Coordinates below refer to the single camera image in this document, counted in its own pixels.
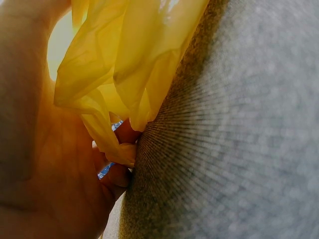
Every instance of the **gray carpet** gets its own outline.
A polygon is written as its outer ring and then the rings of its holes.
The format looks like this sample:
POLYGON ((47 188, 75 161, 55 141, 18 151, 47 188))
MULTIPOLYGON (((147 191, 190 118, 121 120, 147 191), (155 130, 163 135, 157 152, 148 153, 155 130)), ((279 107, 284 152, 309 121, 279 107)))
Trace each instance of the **gray carpet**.
POLYGON ((139 143, 125 239, 319 238, 319 1, 211 0, 139 143))

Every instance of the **fabric surface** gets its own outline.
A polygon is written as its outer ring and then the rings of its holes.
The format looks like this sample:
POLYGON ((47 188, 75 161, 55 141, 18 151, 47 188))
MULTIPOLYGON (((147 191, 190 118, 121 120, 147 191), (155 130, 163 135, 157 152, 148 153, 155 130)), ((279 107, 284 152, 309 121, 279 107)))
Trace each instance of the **fabric surface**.
POLYGON ((211 0, 139 142, 124 239, 319 238, 319 1, 211 0))
POLYGON ((108 220, 108 224, 103 233, 102 239, 117 239, 119 238, 119 224, 123 196, 122 195, 115 203, 108 220))

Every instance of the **hand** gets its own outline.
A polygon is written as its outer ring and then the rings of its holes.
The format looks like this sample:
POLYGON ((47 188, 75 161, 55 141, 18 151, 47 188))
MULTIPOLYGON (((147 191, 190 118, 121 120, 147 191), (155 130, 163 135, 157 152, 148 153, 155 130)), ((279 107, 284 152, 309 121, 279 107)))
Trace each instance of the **hand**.
MULTIPOLYGON (((108 163, 76 114, 53 105, 46 52, 68 0, 0 3, 0 238, 93 239, 130 181, 108 163)), ((138 134, 125 122, 120 142, 138 134)))

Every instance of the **plastic bag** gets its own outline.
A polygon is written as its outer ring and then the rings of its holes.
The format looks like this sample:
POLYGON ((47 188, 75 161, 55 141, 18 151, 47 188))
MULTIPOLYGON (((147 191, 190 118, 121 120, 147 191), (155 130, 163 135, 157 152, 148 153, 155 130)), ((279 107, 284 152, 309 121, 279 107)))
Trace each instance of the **plastic bag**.
POLYGON ((72 0, 76 35, 58 69, 57 106, 72 108, 97 146, 133 167, 113 123, 143 131, 167 95, 208 0, 72 0))

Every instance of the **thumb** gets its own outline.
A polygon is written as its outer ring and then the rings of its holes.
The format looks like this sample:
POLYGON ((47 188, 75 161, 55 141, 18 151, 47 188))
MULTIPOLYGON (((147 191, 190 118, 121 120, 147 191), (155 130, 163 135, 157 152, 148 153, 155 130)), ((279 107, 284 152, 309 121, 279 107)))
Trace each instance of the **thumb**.
POLYGON ((70 10, 71 0, 4 0, 2 5, 13 16, 42 22, 52 31, 58 20, 70 10))

